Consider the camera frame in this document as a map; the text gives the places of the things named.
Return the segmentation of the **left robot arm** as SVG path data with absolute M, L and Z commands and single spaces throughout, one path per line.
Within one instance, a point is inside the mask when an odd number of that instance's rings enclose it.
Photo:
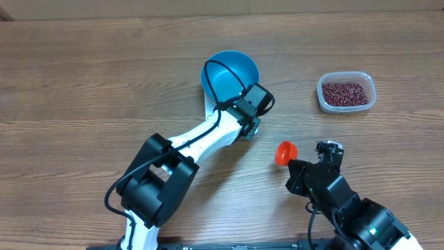
M 213 114 L 189 132 L 169 139 L 150 136 L 115 187 L 127 219 L 118 249 L 156 249 L 160 227 L 182 203 L 198 164 L 239 138 L 250 140 L 260 116 L 274 103 L 268 90 L 250 85 L 217 103 Z

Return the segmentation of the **white kitchen scale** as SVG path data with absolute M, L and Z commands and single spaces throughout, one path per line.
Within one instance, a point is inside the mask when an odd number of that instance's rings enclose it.
M 204 92 L 204 103 L 205 103 L 205 120 L 208 120 L 212 114 L 213 109 L 216 107 L 216 103 L 211 99 L 209 94 Z

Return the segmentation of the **clear plastic container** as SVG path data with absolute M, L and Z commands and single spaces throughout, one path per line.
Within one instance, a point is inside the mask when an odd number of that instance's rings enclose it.
M 325 83 L 358 83 L 364 88 L 364 92 L 368 97 L 368 104 L 364 106 L 331 106 L 323 98 L 321 88 Z M 318 80 L 316 91 L 320 109 L 330 114 L 363 112 L 371 109 L 377 100 L 377 92 L 372 77 L 365 72 L 359 71 L 327 73 Z

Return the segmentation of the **blue bowl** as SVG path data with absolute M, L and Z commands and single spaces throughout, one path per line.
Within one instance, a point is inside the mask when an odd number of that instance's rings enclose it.
M 229 67 L 242 81 L 245 88 L 259 83 L 259 70 L 252 58 L 240 51 L 222 51 L 210 57 Z M 225 67 L 215 62 L 207 64 L 207 75 L 220 102 L 239 95 L 242 86 Z

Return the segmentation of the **red measuring scoop blue handle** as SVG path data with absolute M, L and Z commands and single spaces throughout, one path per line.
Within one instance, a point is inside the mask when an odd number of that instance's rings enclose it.
M 290 160 L 295 160 L 298 157 L 298 149 L 295 144 L 285 140 L 283 141 L 275 152 L 275 163 L 281 166 L 287 166 Z

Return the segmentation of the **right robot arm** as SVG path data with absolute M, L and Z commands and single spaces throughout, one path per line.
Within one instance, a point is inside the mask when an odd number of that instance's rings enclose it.
M 399 249 L 422 250 L 409 229 L 386 207 L 361 199 L 330 162 L 311 163 L 304 160 L 288 162 L 290 178 L 286 187 L 292 194 L 307 197 L 306 210 L 311 213 L 308 241 L 314 218 L 323 215 L 334 227 L 334 238 L 326 249 Z

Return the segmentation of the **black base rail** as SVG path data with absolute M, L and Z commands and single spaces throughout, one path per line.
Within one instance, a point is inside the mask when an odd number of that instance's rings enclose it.
M 308 240 L 297 242 L 232 243 L 232 244 L 178 244 L 159 243 L 157 250 L 310 250 Z

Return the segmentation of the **red adzuki beans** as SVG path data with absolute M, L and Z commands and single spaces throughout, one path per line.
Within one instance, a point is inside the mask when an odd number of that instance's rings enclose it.
M 331 106 L 364 106 L 368 97 L 358 83 L 325 83 L 322 85 L 325 102 Z

